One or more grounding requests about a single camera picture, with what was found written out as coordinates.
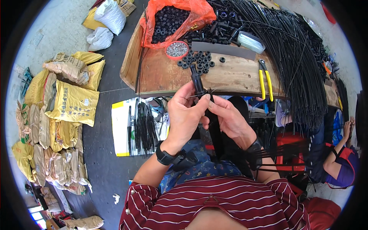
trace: blue cloth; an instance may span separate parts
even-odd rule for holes
[[[164,175],[160,187],[161,193],[172,189],[177,184],[182,184],[187,180],[208,177],[208,176],[238,176],[241,175],[240,170],[230,161],[224,160],[221,163],[214,163],[207,154],[207,149],[202,140],[190,140],[183,148],[186,152],[192,151],[198,159],[193,167],[174,172],[172,168]]]

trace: bundle of black rods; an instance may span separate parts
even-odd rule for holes
[[[129,106],[127,139],[129,156],[147,156],[156,150],[158,136],[151,107],[139,102],[138,98],[135,101],[134,117]]]
[[[265,43],[277,71],[286,99],[291,102],[293,121],[318,128],[327,113],[325,78],[316,59],[316,35],[299,17],[283,10],[262,8],[249,0],[229,0],[250,24],[249,31]]]

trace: white stripe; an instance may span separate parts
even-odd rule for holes
[[[127,223],[125,222],[125,219],[124,219],[124,224],[125,226],[128,228],[128,230],[130,230],[129,226],[127,225]]]
[[[270,198],[270,197],[261,197],[261,198],[259,198],[259,199],[255,199],[255,200],[253,200],[253,199],[248,199],[248,200],[244,200],[244,201],[241,201],[241,202],[239,202],[239,203],[236,203],[236,204],[231,204],[231,203],[225,202],[225,203],[220,203],[219,205],[224,205],[224,204],[229,204],[229,205],[238,205],[238,204],[244,203],[245,201],[259,201],[259,200],[262,200],[262,199],[264,199],[264,198]]]
[[[132,197],[132,201],[133,201],[133,203],[134,203],[134,205],[135,205],[135,208],[140,212],[140,214],[141,214],[141,216],[144,218],[144,219],[146,219],[146,221],[147,221],[147,218],[142,214],[142,211],[137,207],[137,205],[135,204],[135,201],[134,201],[134,198],[133,198],[133,196],[132,195],[130,195],[131,197]]]
[[[280,223],[281,221],[283,221],[283,220],[286,220],[285,218],[283,218],[283,219],[281,219],[281,220],[279,220],[279,221],[277,221],[276,223],[274,223],[274,224],[269,224],[269,225],[266,225],[266,226],[258,226],[258,227],[253,227],[253,228],[248,228],[249,230],[251,230],[251,229],[257,229],[257,228],[259,228],[259,227],[269,227],[269,226],[273,226],[273,225],[276,225],[276,224],[278,224],[278,223]]]
[[[143,205],[144,206],[146,206],[147,207],[147,210],[149,211],[149,212],[151,212],[151,210],[149,210],[149,208],[148,208],[148,205],[146,205],[146,203],[143,201],[143,199],[142,199],[142,197],[141,197],[141,194],[139,193],[139,192],[137,192],[137,191],[135,191],[136,193],[138,193],[138,195],[139,195],[139,198],[141,199],[141,201],[142,201],[142,203],[143,203]]]
[[[182,220],[180,222],[172,222],[172,221],[168,221],[168,220],[164,220],[164,221],[156,221],[154,219],[148,219],[148,220],[152,220],[156,223],[171,223],[171,224],[180,224],[181,222],[190,222],[190,220]]]
[[[297,222],[297,224],[296,225],[294,225],[294,227],[292,228],[292,229],[290,229],[290,230],[293,230],[295,227],[297,227],[297,226],[299,226],[299,224],[300,224],[300,220],[303,218],[303,215],[301,215],[301,217],[300,217],[300,219],[298,220],[298,222]]]
[[[163,213],[156,212],[156,211],[152,211],[152,212],[155,212],[155,213],[157,213],[157,214],[174,214],[174,215],[177,215],[177,216],[185,216],[185,215],[188,215],[189,213],[193,213],[193,212],[195,212],[195,211],[193,211],[193,212],[188,212],[188,213],[186,213],[186,214],[177,214],[177,213],[174,213],[174,212],[163,212]]]
[[[176,194],[180,194],[180,193],[185,193],[185,192],[194,192],[194,193],[199,193],[199,194],[219,194],[219,193],[223,193],[223,192],[228,192],[230,190],[233,190],[233,189],[236,189],[236,188],[241,188],[241,187],[254,187],[252,185],[241,185],[241,186],[237,186],[237,187],[234,187],[234,188],[230,188],[230,189],[227,189],[227,190],[224,190],[224,191],[221,191],[221,192],[196,192],[196,191],[183,191],[183,192],[177,192],[177,193],[166,193],[166,194],[170,194],[170,195],[176,195]]]
[[[160,204],[155,204],[155,206],[162,206],[162,207],[165,207],[165,208],[168,208],[168,207],[172,207],[172,206],[179,206],[179,207],[182,207],[182,208],[194,208],[194,207],[198,207],[198,206],[203,206],[203,205],[195,205],[195,206],[181,206],[181,205],[169,205],[169,206],[165,206],[165,205],[160,205]]]
[[[280,181],[280,182],[273,183],[273,184],[271,184],[271,185],[274,185],[274,184],[277,184],[277,183],[285,183],[285,184],[289,184],[288,182]]]
[[[292,213],[292,215],[289,217],[289,219],[287,220],[288,222],[291,220],[291,218],[294,216],[294,214],[297,212],[297,210],[298,210],[298,208],[296,208],[295,211]]]
[[[279,184],[279,186],[277,186],[277,189],[275,190],[275,195],[276,195],[277,190],[279,190],[280,185],[281,183]]]
[[[229,184],[229,183],[232,183],[232,182],[237,182],[237,181],[240,181],[240,182],[244,182],[244,181],[241,181],[241,180],[233,180],[233,181],[229,181],[229,182],[226,182],[226,183],[222,183],[222,184],[215,184],[215,185],[211,185],[211,186],[201,186],[201,185],[188,185],[188,186],[182,186],[182,187],[178,187],[178,188],[188,188],[188,187],[202,187],[202,188],[211,188],[211,187],[218,187],[218,186],[221,186],[221,185],[225,185],[225,184]],[[253,187],[257,187],[257,188],[269,188],[268,186],[264,185],[264,186],[253,186]],[[167,195],[167,194],[177,194],[177,193],[164,193],[162,196],[164,195]]]
[[[279,202],[275,202],[275,203],[273,203],[271,205],[265,205],[265,206],[260,207],[260,208],[252,207],[252,208],[248,208],[246,210],[229,210],[228,212],[246,212],[246,211],[251,210],[251,209],[262,209],[262,208],[265,208],[265,207],[271,207],[271,206],[274,206],[275,204],[278,204],[278,203]]]
[[[291,193],[289,193],[289,206],[287,208],[285,208],[284,212],[286,212],[286,210],[290,207],[290,194]]]
[[[267,217],[267,216],[273,216],[273,215],[275,215],[275,214],[277,214],[277,213],[279,213],[279,212],[281,212],[282,211],[282,209],[280,209],[280,210],[278,210],[277,212],[275,212],[275,213],[273,213],[273,214],[268,214],[268,215],[265,215],[265,216],[255,216],[254,218],[252,218],[252,219],[250,219],[250,220],[255,220],[255,219],[261,219],[261,218],[263,218],[263,217]],[[236,218],[236,217],[234,217],[234,216],[232,216],[232,215],[230,215],[232,218],[235,218],[235,219],[238,219],[238,220],[246,220],[246,221],[250,221],[250,220],[248,220],[248,219],[239,219],[239,218]]]
[[[284,196],[284,192],[285,192],[285,190],[286,190],[286,187],[287,187],[287,186],[285,186],[284,191],[281,193],[281,202],[282,202],[282,197]]]

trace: wooden workbench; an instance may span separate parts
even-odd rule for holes
[[[141,39],[143,29],[137,24],[129,41],[125,58],[120,70],[121,79],[132,89],[135,89],[139,57],[141,54]],[[191,80],[190,69],[177,66],[177,61],[166,57],[164,49],[148,49],[143,52],[140,83],[138,92],[144,97],[172,96],[184,84]],[[255,61],[230,55],[212,53],[214,67],[210,67],[207,74],[201,76],[205,88],[215,89],[217,95],[260,96],[258,59],[264,59],[270,73],[274,98],[285,98],[282,86],[279,86],[279,75],[266,51],[256,54]],[[263,74],[266,95],[268,85],[266,75]],[[328,105],[339,107],[336,87],[325,85]]]

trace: person's right hand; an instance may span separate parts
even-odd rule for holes
[[[255,142],[257,135],[245,121],[239,110],[234,105],[219,96],[213,96],[213,102],[209,102],[208,110],[219,118],[220,129],[243,150],[248,149]],[[202,117],[202,123],[208,124],[207,117]]]
[[[349,139],[349,135],[350,135],[350,125],[351,125],[351,122],[350,121],[347,121],[345,122],[345,125],[344,125],[344,137],[343,137],[343,140],[345,142],[348,141]]]

